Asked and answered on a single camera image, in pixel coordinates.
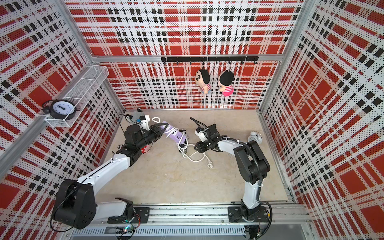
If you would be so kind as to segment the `purple power strip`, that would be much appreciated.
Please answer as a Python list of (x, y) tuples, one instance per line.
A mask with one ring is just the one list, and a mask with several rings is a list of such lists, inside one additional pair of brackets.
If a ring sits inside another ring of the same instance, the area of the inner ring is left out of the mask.
[(169, 124), (169, 127), (164, 132), (164, 135), (166, 135), (167, 138), (172, 139), (180, 148), (185, 148), (187, 146), (187, 143), (188, 143), (187, 136), (180, 133), (179, 129), (172, 126), (171, 124)]

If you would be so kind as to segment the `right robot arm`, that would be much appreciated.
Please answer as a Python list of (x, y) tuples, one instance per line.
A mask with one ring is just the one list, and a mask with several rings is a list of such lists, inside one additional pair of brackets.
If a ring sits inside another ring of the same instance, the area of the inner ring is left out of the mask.
[(272, 221), (272, 208), (261, 201), (263, 181), (271, 170), (270, 164), (256, 141), (242, 142), (220, 135), (216, 125), (196, 122), (196, 135), (200, 141), (194, 146), (198, 153), (209, 150), (225, 152), (235, 157), (241, 177), (245, 181), (244, 195), (239, 207), (229, 207), (231, 223), (268, 223)]

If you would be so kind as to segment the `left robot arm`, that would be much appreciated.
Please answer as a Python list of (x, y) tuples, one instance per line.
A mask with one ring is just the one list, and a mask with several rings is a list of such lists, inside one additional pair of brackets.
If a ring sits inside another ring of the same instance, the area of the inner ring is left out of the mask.
[(51, 221), (81, 230), (95, 220), (135, 218), (132, 201), (116, 198), (114, 202), (97, 203), (96, 195), (109, 181), (135, 164), (142, 149), (159, 140), (168, 126), (168, 123), (157, 123), (148, 130), (138, 125), (128, 126), (124, 144), (110, 160), (76, 180), (66, 179), (61, 183)]

